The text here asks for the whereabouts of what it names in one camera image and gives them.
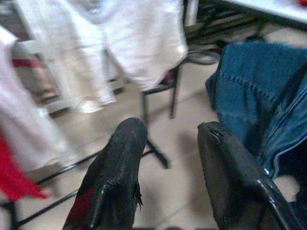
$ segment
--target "tiled floor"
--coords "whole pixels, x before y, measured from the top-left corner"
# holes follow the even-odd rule
[[[293,35],[289,30],[275,32],[270,39],[295,45],[307,44],[306,36]],[[168,118],[169,92],[150,96],[149,136],[170,158],[172,167],[164,170],[152,155],[142,159],[139,179],[144,206],[136,213],[135,227],[155,227],[158,230],[165,230],[169,226],[180,226],[185,230],[217,228],[197,149],[197,125],[217,120],[204,90],[205,80],[216,67],[186,64],[182,68],[177,117],[174,120]],[[55,121],[76,149],[77,157],[83,158],[104,147],[120,121],[131,116],[140,117],[140,97],[133,85],[129,85],[118,96],[118,102],[100,112],[66,113]],[[20,218],[33,214],[77,189],[87,167],[88,163],[44,185],[44,190],[51,195],[49,199],[41,201],[25,198],[18,202]],[[52,170],[54,168],[50,167],[32,176],[42,177]],[[74,198],[70,199],[21,229],[60,230],[73,201]],[[0,214],[0,229],[6,229],[3,225],[5,220],[5,216]]]

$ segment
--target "stitching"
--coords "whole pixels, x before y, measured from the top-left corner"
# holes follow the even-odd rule
[[[255,92],[258,97],[264,98],[264,99],[271,101],[271,102],[274,102],[274,103],[277,102],[277,99],[274,96],[271,96],[269,93],[266,93],[265,91],[259,89],[258,86],[254,85],[254,84],[252,84],[252,83],[250,83],[250,82],[248,82],[244,79],[240,79],[240,78],[235,77],[233,75],[226,75],[224,73],[221,73],[220,76],[225,80],[230,80],[234,83],[238,83],[240,85],[246,86],[249,90]]]

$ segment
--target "table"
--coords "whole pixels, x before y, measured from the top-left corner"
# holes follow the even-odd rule
[[[301,6],[297,0],[209,0],[208,2],[307,31],[307,7]]]

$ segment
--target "denim jacket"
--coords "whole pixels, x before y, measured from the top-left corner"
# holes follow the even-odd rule
[[[227,46],[206,81],[212,108],[275,178],[279,157],[307,138],[307,49],[252,42]]]

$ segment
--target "red cloth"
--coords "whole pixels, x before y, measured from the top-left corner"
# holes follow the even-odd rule
[[[23,196],[45,199],[41,189],[28,179],[13,161],[12,152],[0,134],[0,189],[11,201]]]
[[[37,60],[13,59],[12,62],[14,67],[42,68],[42,63]]]

